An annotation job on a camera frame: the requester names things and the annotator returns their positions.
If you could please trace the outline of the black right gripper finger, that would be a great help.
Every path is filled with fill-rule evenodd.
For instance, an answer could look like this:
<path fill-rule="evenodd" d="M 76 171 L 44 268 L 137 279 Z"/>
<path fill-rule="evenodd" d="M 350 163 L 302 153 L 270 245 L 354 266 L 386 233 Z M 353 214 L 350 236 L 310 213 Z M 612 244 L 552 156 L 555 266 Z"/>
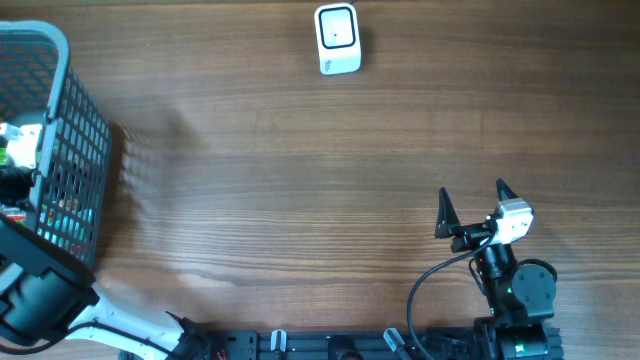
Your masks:
<path fill-rule="evenodd" d="M 498 200 L 500 202 L 518 198 L 518 195 L 507 185 L 507 183 L 502 178 L 498 178 L 496 180 L 496 191 Z"/>
<path fill-rule="evenodd" d="M 434 236 L 451 238 L 460 233 L 460 221 L 445 187 L 439 190 L 439 207 Z"/>

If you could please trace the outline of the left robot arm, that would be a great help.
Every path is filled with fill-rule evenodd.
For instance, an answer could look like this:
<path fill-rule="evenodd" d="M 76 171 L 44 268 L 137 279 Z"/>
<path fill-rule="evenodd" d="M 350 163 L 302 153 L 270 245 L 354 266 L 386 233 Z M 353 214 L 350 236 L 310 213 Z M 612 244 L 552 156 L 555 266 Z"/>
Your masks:
<path fill-rule="evenodd" d="M 79 259 L 1 217 L 1 352 L 24 356 L 88 340 L 142 359 L 213 359 L 215 346 L 187 318 L 107 294 Z"/>

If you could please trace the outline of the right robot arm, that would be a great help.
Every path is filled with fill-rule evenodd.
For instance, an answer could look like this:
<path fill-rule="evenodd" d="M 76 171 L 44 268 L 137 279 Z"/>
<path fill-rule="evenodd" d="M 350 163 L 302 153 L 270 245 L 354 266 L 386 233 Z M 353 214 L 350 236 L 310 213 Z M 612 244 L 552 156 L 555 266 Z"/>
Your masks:
<path fill-rule="evenodd" d="M 518 260 L 512 245 L 528 235 L 533 208 L 499 179 L 498 203 L 480 223 L 460 223 L 446 189 L 439 190 L 435 236 L 450 238 L 454 254 L 469 268 L 490 315 L 468 328 L 432 329 L 426 345 L 437 359 L 551 359 L 562 355 L 558 332 L 545 326 L 554 316 L 558 275 L 539 259 Z"/>

